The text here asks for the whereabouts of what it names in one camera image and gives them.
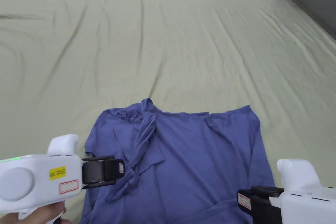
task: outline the red-bordered label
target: red-bordered label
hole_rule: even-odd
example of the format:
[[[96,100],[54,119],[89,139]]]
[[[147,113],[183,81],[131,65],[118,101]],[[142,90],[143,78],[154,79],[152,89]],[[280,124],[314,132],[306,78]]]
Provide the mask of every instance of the red-bordered label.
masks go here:
[[[251,210],[251,200],[240,193],[238,194],[238,203],[246,207],[248,210]]]
[[[79,181],[78,179],[60,183],[58,187],[59,194],[64,194],[68,192],[75,191],[79,188]]]

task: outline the bed sheet wrinkle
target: bed sheet wrinkle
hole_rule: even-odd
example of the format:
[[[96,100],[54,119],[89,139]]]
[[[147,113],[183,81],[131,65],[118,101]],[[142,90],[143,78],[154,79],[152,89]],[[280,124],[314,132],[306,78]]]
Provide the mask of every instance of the bed sheet wrinkle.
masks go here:
[[[71,33],[71,35],[70,35],[68,41],[66,42],[66,44],[65,44],[64,47],[62,48],[61,52],[60,52],[59,55],[57,56],[57,59],[56,59],[56,61],[54,62],[53,66],[52,66],[52,69],[51,69],[50,73],[48,74],[48,76],[47,76],[47,78],[46,78],[46,80],[45,80],[45,82],[44,82],[44,85],[42,86],[42,88],[41,88],[41,90],[40,90],[38,96],[41,96],[41,95],[44,93],[45,89],[47,88],[47,86],[48,86],[48,85],[50,84],[50,82],[52,81],[53,76],[55,75],[57,69],[59,68],[59,66],[60,66],[60,64],[61,64],[61,62],[62,62],[62,60],[64,59],[64,57],[65,57],[65,55],[66,55],[66,53],[67,53],[68,48],[71,46],[73,40],[75,39],[75,37],[77,36],[77,34],[78,34],[79,30],[80,30],[80,27],[81,27],[82,24],[83,24],[83,20],[84,20],[84,17],[85,17],[87,8],[88,8],[88,6],[86,5],[86,6],[84,7],[84,9],[82,10],[81,15],[80,15],[80,18],[79,18],[79,20],[78,20],[78,22],[77,22],[77,24],[76,24],[76,26],[75,26],[73,32]]]

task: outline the green indicator light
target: green indicator light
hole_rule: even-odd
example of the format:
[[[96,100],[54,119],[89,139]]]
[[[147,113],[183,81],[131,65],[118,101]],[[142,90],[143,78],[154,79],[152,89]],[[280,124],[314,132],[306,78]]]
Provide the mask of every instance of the green indicator light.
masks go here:
[[[17,160],[17,159],[22,159],[22,157],[19,156],[19,157],[13,157],[13,158],[9,158],[9,159],[3,159],[3,160],[0,160],[0,163],[1,162],[6,162],[6,161],[13,161],[13,160]]]

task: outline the white plastic housing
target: white plastic housing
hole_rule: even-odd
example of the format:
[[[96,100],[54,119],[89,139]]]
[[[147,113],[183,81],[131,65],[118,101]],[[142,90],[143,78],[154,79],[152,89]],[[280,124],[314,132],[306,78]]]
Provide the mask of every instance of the white plastic housing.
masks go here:
[[[48,154],[74,154],[78,143],[78,135],[68,134],[55,137],[48,147]]]
[[[66,176],[51,180],[50,171],[60,167],[66,168]],[[43,154],[2,161],[0,184],[0,213],[34,209],[63,201],[82,190],[82,159],[75,154]]]

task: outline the yellow label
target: yellow label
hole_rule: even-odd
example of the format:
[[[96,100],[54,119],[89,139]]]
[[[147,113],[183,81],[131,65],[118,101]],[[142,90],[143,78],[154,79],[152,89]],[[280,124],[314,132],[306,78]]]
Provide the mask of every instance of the yellow label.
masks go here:
[[[49,170],[50,180],[60,179],[67,176],[67,169],[65,166]]]

